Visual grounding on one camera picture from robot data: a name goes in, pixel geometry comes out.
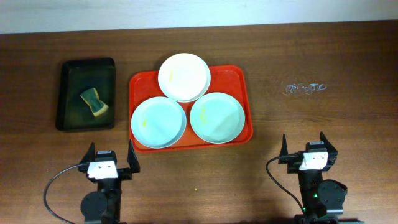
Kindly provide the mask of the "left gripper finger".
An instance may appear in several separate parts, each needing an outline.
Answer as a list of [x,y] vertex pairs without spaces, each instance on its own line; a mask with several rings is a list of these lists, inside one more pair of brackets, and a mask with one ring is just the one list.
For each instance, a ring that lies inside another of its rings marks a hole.
[[95,144],[92,142],[80,161],[80,164],[87,164],[95,159]]
[[139,161],[137,160],[134,148],[133,148],[133,143],[130,140],[129,141],[129,147],[128,147],[128,154],[127,154],[127,162],[130,167],[130,171],[132,173],[140,173],[141,167],[139,164]]

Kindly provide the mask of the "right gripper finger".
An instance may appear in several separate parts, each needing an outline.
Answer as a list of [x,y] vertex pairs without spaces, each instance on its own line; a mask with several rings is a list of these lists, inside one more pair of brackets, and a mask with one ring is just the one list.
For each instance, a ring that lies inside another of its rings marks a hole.
[[282,147],[281,147],[279,156],[283,157],[283,156],[287,156],[287,155],[288,155],[287,140],[286,140],[286,135],[283,135],[282,136]]
[[327,152],[329,154],[337,154],[338,153],[336,148],[330,143],[329,140],[327,140],[326,136],[324,135],[324,133],[322,131],[320,132],[320,140],[324,143],[325,148],[327,149]]

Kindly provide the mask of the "light blue plate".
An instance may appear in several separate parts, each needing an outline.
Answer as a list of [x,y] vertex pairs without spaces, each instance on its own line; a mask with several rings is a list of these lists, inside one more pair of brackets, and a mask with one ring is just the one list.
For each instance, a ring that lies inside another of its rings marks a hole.
[[205,94],[194,102],[190,110],[193,132],[212,144],[224,144],[237,138],[245,121],[243,106],[226,93]]
[[175,144],[184,134],[187,118],[176,101],[156,96],[143,101],[131,116],[134,138],[152,149],[162,149]]

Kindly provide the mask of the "green and yellow sponge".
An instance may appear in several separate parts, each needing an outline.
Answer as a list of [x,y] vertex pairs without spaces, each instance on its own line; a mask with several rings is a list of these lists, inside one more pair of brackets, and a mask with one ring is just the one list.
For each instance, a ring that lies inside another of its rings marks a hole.
[[82,100],[89,106],[94,117],[101,116],[107,112],[109,106],[100,100],[96,88],[90,88],[80,94]]

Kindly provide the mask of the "white round plate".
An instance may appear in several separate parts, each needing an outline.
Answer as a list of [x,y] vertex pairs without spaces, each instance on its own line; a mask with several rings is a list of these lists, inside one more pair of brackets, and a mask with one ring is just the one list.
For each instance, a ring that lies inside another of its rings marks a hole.
[[162,93],[181,103],[195,101],[203,96],[211,83],[210,68],[197,55],[175,54],[161,65],[158,84]]

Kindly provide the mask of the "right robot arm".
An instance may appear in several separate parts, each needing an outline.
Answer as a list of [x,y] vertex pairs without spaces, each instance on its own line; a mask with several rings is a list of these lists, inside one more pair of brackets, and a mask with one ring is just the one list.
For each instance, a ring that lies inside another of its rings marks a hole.
[[322,174],[335,164],[338,151],[320,133],[320,140],[306,143],[305,150],[289,154],[286,137],[278,163],[287,166],[288,174],[298,175],[303,214],[294,216],[295,223],[338,223],[343,214],[347,186],[324,179]]

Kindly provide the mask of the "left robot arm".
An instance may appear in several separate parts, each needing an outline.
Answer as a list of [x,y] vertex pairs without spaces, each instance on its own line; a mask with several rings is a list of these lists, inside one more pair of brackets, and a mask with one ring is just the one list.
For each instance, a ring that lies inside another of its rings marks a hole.
[[88,193],[81,201],[80,210],[85,223],[120,224],[122,182],[132,180],[141,167],[129,142],[126,168],[117,167],[114,151],[96,151],[92,143],[79,163],[78,171],[97,185],[97,190]]

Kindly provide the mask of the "black plastic tray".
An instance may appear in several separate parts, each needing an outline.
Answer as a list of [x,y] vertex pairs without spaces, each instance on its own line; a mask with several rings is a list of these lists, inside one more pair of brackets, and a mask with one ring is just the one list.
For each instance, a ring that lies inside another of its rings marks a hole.
[[[95,116],[81,94],[95,88],[108,109]],[[61,68],[55,127],[60,131],[111,129],[115,121],[116,66],[112,58],[66,61]]]

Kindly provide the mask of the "red plastic serving tray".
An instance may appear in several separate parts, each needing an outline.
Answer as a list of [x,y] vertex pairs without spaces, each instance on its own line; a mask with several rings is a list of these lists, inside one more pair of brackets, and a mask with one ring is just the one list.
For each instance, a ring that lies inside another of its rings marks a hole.
[[[251,109],[248,100],[248,93],[244,72],[236,65],[214,65],[210,67],[211,82],[208,93],[222,92],[234,97],[244,109],[245,124],[240,134],[232,141],[220,144],[219,146],[233,146],[247,143],[253,135]],[[143,71],[134,74],[129,81],[129,115],[132,116],[134,110],[145,100],[164,96],[158,84],[158,71]],[[216,147],[200,139],[193,131],[190,123],[187,124],[182,137],[173,145],[162,148],[152,149],[141,144],[129,133],[130,140],[135,151],[141,153],[165,152],[188,149],[201,149]]]

